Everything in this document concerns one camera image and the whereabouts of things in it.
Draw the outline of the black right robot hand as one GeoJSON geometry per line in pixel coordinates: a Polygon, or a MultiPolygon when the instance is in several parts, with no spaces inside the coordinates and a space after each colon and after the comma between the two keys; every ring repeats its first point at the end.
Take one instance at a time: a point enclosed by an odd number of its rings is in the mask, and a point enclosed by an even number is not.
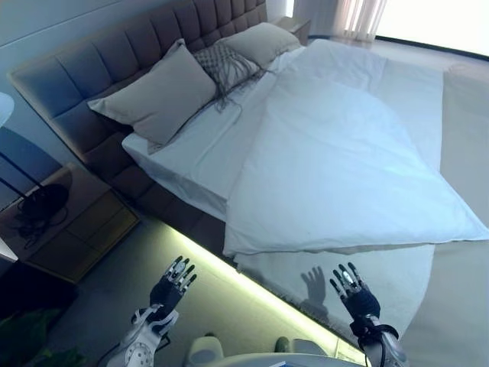
{"type": "Polygon", "coordinates": [[[354,320],[367,316],[380,317],[381,306],[353,263],[348,262],[346,266],[339,264],[332,273],[334,278],[329,282],[354,320]]]}

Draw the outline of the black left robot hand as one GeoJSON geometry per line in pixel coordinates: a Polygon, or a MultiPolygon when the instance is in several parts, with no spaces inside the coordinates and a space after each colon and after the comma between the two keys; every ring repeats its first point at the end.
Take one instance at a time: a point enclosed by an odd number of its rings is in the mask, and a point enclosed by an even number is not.
{"type": "Polygon", "coordinates": [[[171,262],[150,292],[150,305],[172,310],[197,279],[195,265],[182,255],[171,262]]]}

